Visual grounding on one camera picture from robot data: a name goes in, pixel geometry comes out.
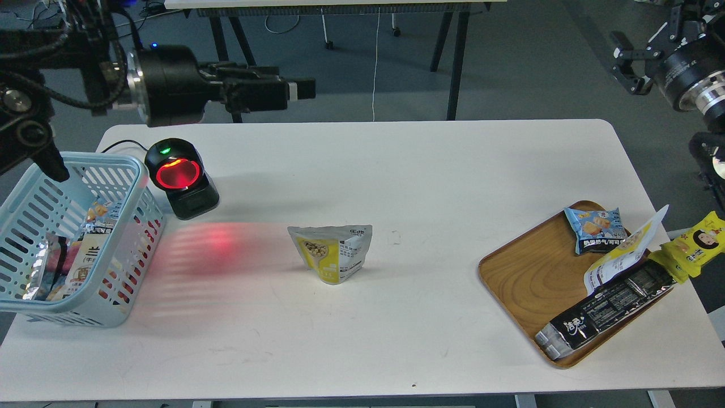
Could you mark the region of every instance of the wooden tray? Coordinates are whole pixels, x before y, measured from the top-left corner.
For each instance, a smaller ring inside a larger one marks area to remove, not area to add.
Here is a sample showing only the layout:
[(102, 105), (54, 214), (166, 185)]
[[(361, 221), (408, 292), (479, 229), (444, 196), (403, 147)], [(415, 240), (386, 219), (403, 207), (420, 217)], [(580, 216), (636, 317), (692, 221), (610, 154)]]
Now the wooden tray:
[[(601, 205), (592, 201), (579, 201), (571, 207), (583, 211), (603, 210)], [(575, 243), (575, 234), (562, 211), (483, 258), (478, 264), (478, 274), (483, 283), (523, 330), (531, 344), (547, 361), (559, 368), (569, 368), (580, 362), (655, 303), (650, 303), (619, 325), (598, 335), (573, 354), (556, 361), (549, 359), (534, 336), (559, 313), (586, 298), (584, 273), (604, 256), (601, 253), (576, 256)]]

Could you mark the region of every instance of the table leg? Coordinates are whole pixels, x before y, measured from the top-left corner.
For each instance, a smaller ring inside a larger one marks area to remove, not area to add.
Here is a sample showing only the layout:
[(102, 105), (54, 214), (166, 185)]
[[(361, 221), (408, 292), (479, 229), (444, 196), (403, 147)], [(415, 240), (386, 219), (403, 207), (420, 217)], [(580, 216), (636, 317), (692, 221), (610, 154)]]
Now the table leg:
[(451, 75), (451, 89), (448, 95), (447, 121), (455, 121), (458, 109), (458, 92), (460, 90), (460, 74), (463, 71), (463, 53), (465, 52), (465, 37), (468, 33), (468, 18), (470, 12), (458, 13), (458, 27), (455, 37), (455, 50), (453, 53), (453, 71)]
[(451, 19), (453, 18), (453, 12), (443, 13), (443, 20), (441, 20), (441, 28), (438, 30), (438, 40), (436, 41), (436, 49), (433, 51), (433, 60), (431, 61), (431, 72), (434, 73), (438, 70), (438, 63), (441, 62), (441, 54), (443, 54), (443, 46), (446, 44), (446, 37), (448, 36), (448, 28), (451, 26)]
[(224, 41), (224, 30), (222, 29), (222, 21), (219, 17), (209, 17), (209, 24), (212, 25), (212, 35), (214, 36), (214, 45), (217, 47), (217, 56), (220, 61), (229, 61), (229, 53), (226, 49), (226, 41)]
[(252, 48), (249, 47), (249, 42), (247, 41), (247, 36), (244, 35), (244, 29), (241, 27), (239, 17), (229, 17), (229, 23), (231, 24), (232, 30), (234, 30), (236, 40), (239, 41), (241, 51), (244, 53), (246, 64), (256, 65), (257, 63), (254, 61), (254, 55), (252, 55)]

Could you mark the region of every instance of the yellow snack bag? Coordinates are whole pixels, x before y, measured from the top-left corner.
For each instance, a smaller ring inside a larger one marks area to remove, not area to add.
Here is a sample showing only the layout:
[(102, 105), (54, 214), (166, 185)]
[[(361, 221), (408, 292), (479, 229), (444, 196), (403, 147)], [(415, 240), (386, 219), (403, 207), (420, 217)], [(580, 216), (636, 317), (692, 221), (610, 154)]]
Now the yellow snack bag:
[(363, 267), (373, 226), (288, 227), (287, 232), (305, 265), (323, 282), (337, 285)]
[(661, 247), (650, 258), (683, 283), (699, 276), (703, 265), (725, 252), (725, 221), (712, 211), (689, 231)]

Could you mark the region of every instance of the white cable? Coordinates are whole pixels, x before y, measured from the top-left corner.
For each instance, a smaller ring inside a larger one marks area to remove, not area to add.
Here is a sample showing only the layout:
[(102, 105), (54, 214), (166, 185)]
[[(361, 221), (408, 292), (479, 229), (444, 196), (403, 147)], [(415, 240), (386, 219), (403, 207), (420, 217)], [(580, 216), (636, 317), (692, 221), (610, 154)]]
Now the white cable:
[(380, 36), (380, 7), (378, 7), (378, 28), (375, 32), (375, 70), (373, 71), (373, 122), (375, 121), (375, 82), (378, 78), (378, 37)]
[[(134, 23), (134, 24), (135, 24), (135, 23), (140, 23), (140, 22), (144, 21), (144, 19), (146, 19), (146, 20), (150, 20), (150, 19), (152, 19), (152, 18), (156, 18), (156, 17), (161, 17), (161, 16), (163, 16), (163, 15), (172, 15), (172, 14), (180, 13), (180, 12), (182, 12), (182, 11), (183, 11), (183, 10), (173, 10), (173, 11), (170, 11), (170, 12), (163, 12), (163, 13), (159, 13), (159, 14), (157, 14), (157, 15), (149, 15), (148, 17), (140, 18), (140, 19), (138, 19), (138, 20), (134, 21), (133, 23)], [(119, 28), (119, 27), (125, 27), (126, 25), (131, 25), (131, 23), (123, 23), (123, 24), (119, 24), (119, 25), (116, 25), (116, 28)]]

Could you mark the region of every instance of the white table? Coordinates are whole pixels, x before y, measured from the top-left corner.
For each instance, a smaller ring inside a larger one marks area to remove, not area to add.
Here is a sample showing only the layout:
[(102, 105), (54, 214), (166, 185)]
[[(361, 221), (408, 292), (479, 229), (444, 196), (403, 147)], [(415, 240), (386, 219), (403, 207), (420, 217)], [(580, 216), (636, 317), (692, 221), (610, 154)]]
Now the white table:
[[(490, 0), (166, 0), (168, 9), (197, 9), (199, 15), (208, 17), (212, 27), (212, 34), (220, 61), (229, 60), (221, 17), (228, 17), (234, 35), (239, 42), (246, 63), (256, 65), (247, 36), (239, 22), (239, 16), (244, 15), (321, 15), (325, 33), (325, 43), (333, 49), (332, 41), (328, 40), (325, 26), (325, 15), (332, 14), (381, 14), (406, 12), (442, 12), (438, 39), (431, 59), (430, 71), (436, 72), (443, 53), (443, 47), (448, 35), (453, 12), (458, 12), (456, 39), (451, 69), (451, 84), (448, 95), (448, 111), (446, 120), (454, 121), (458, 109), (458, 94), (460, 92), (460, 76), (463, 71), (463, 55), (465, 54), (465, 40), (468, 33), (468, 18), (471, 15), (471, 5), (484, 3), (487, 8), (493, 1)], [(241, 122), (241, 116), (233, 115), (235, 122)]]
[[(16, 318), (1, 400), (725, 385), (725, 351), (689, 283), (559, 370), (479, 281), (481, 258), (577, 200), (618, 206), (629, 228), (654, 214), (604, 121), (116, 126), (99, 149), (168, 137), (196, 145), (220, 206), (168, 216), (123, 325)], [(132, 144), (112, 152), (143, 157)], [(286, 231), (368, 223), (365, 267), (337, 286), (303, 267)]]

